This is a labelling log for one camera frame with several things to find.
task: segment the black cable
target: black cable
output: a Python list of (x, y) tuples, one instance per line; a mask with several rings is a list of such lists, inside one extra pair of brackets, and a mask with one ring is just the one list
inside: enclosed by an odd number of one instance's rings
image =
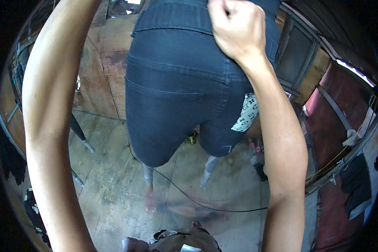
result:
[[(130, 141), (129, 141), (129, 136), (127, 137), (127, 141), (129, 143), (128, 147), (129, 147), (129, 150), (130, 150), (130, 154), (132, 154), (132, 157), (133, 157), (133, 160), (136, 160), (137, 162), (139, 162), (140, 164), (143, 164), (140, 160), (138, 160), (134, 155), (133, 155), (133, 152), (132, 152), (132, 149), (130, 147)], [(192, 202), (196, 203), (197, 205), (199, 206), (202, 206), (204, 208), (207, 208), (207, 209), (210, 209), (210, 210), (214, 210), (214, 211), (221, 211), (221, 212), (229, 212), (229, 213), (247, 213), (247, 212), (255, 212), (255, 211), (259, 211), (259, 210), (263, 210), (263, 209), (267, 209), (267, 207), (262, 207), (262, 208), (258, 208), (258, 209), (252, 209), (252, 210), (242, 210), (242, 211), (231, 211), (231, 210), (223, 210), (223, 209), (214, 209), (214, 208), (211, 208), (211, 207), (208, 207), (208, 206), (205, 206), (205, 205), (202, 205), (200, 203), (198, 203), (196, 200), (192, 199), (192, 197), (185, 193), (182, 189), (180, 189), (174, 182), (172, 182), (172, 180), (168, 179), (164, 174), (162, 174), (161, 172), (157, 171), (156, 169), (154, 169), (154, 171), (156, 171), (158, 174), (160, 174), (161, 176), (163, 176), (166, 180), (168, 180), (171, 184), (173, 184), (176, 189), (178, 189), (183, 195), (185, 195), (188, 199), (190, 199)]]

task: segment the wire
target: wire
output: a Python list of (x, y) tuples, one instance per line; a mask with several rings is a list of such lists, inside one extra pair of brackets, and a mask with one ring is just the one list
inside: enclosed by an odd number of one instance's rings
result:
[[(133, 157), (133, 160), (136, 160), (137, 162), (139, 162), (140, 164), (142, 164), (142, 162), (140, 160), (138, 160), (135, 155), (133, 155), (133, 152), (132, 152), (132, 149), (130, 147), (130, 140), (129, 140), (129, 136), (127, 137), (127, 141), (129, 143), (128, 147), (129, 147), (129, 150), (130, 150), (130, 154), (132, 154), (132, 157)], [(201, 206), (201, 207), (204, 207), (206, 209), (210, 209), (210, 210), (214, 210), (214, 211), (220, 211), (220, 212), (229, 212), (229, 213), (247, 213), (247, 212), (255, 212), (255, 211), (259, 211), (259, 210), (263, 210), (263, 209), (267, 209), (267, 207), (262, 207), (262, 208), (258, 208), (258, 209), (252, 209), (252, 210), (242, 210), (242, 211), (232, 211), (232, 210), (224, 210), (224, 209), (215, 209), (215, 208), (212, 208), (212, 207), (208, 207), (208, 206), (205, 206), (205, 205), (202, 205), (200, 204), (199, 202), (197, 202), (196, 200), (194, 200), (192, 198), (191, 195), (187, 194), (186, 192), (184, 192), (182, 189), (180, 189), (174, 182), (172, 182), (172, 180), (168, 179), (164, 174), (162, 174), (161, 172), (157, 171), (156, 169), (154, 169), (154, 171), (158, 174), (160, 174), (161, 176), (163, 176), (166, 180), (168, 180), (171, 184), (173, 184), (173, 186), (176, 187), (176, 189), (178, 189), (183, 195), (185, 195), (188, 199), (190, 199), (192, 202), (196, 203), (197, 205)]]
[[(377, 96), (374, 96), (373, 101), (371, 102), (369, 108), (372, 107), (372, 105), (373, 105), (373, 103), (374, 103), (374, 101), (375, 101), (375, 98), (377, 98)], [(354, 140), (354, 138), (357, 136), (358, 132), (360, 131), (361, 127), (363, 126), (363, 124), (365, 123), (365, 121), (367, 120), (367, 118), (368, 118), (368, 116), (365, 117), (363, 123), (360, 125), (360, 127), (359, 127), (358, 130), (357, 130), (357, 132), (355, 133), (355, 135), (353, 136), (353, 138), (349, 141), (349, 143), (351, 143), (351, 142)], [(339, 154), (337, 154), (332, 160), (330, 160), (330, 161), (329, 161), (329, 162), (328, 162), (328, 163), (327, 163), (322, 169), (320, 169), (320, 170), (318, 170), (317, 172), (315, 172), (315, 173), (309, 175), (309, 176), (306, 178), (306, 179), (309, 179), (309, 180), (306, 182), (306, 184), (309, 183), (309, 182), (310, 182), (310, 181), (311, 181), (311, 180), (312, 180), (312, 179), (313, 179), (318, 173), (320, 173), (323, 169), (325, 169), (326, 167), (328, 167), (328, 165), (329, 165), (330, 163), (332, 163), (332, 161), (335, 160), (340, 154), (342, 154), (342, 152), (343, 152), (347, 147), (348, 147), (348, 145), (346, 145), (346, 146), (341, 150), (341, 152), (339, 152)]]

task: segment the person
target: person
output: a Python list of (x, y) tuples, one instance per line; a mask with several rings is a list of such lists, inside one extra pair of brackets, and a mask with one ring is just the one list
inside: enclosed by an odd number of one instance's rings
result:
[[(274, 21), (282, 0), (251, 2), (266, 13), (265, 51), (275, 68), (280, 31)], [(252, 86), (215, 43), (207, 0), (151, 0), (132, 37), (126, 121), (147, 192), (154, 168), (168, 162), (197, 125), (209, 155), (200, 181), (205, 188), (218, 158), (231, 152), (258, 115)]]
[[(82, 48), (99, 3), (60, 1), (42, 28), (25, 71), (22, 100), (29, 176), (54, 251), (96, 250), (71, 176), (68, 134)], [(307, 148), (265, 52), (265, 13), (242, 0), (209, 0), (208, 12), (217, 45), (243, 69), (258, 101), (270, 187), (262, 250), (300, 251)], [(188, 236), (190, 244), (184, 244)], [(176, 251), (187, 245), (202, 251), (218, 249), (212, 236), (196, 225), (186, 231), (165, 230), (156, 238), (147, 251)], [(134, 248), (123, 249), (139, 251), (130, 240), (124, 243)]]

